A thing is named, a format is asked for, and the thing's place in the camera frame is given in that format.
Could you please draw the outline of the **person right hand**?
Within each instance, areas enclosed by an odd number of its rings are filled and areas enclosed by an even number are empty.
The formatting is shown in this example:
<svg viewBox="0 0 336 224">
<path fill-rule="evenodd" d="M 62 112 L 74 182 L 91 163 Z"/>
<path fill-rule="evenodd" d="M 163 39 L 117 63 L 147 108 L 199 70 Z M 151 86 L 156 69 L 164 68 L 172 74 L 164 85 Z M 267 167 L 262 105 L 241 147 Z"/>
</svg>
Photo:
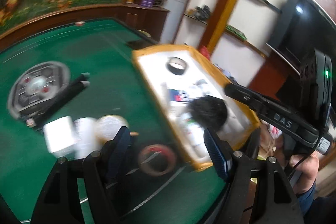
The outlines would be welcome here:
<svg viewBox="0 0 336 224">
<path fill-rule="evenodd" d="M 296 168 L 296 170 L 302 172 L 302 174 L 296 184 L 293 186 L 295 194 L 303 194 L 313 186 L 318 174 L 318 169 L 318 153 L 314 151 Z"/>
</svg>

